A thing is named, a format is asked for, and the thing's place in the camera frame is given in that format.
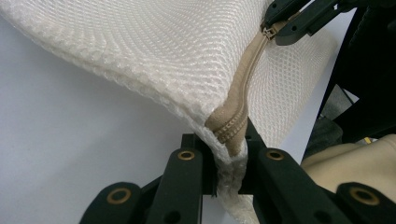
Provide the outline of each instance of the beige zipper tape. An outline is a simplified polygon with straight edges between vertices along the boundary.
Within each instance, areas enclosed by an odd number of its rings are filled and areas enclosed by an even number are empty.
[[[286,23],[259,31],[245,49],[224,104],[209,116],[205,126],[225,144],[228,154],[239,154],[248,126],[248,83],[268,42]]]

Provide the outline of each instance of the white background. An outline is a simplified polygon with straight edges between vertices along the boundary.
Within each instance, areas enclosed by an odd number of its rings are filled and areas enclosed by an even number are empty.
[[[339,45],[351,13],[328,30]],[[334,54],[281,145],[304,154]],[[189,128],[162,106],[44,51],[0,17],[0,223],[79,223],[108,185],[160,176]],[[203,223],[235,223],[204,197]]]

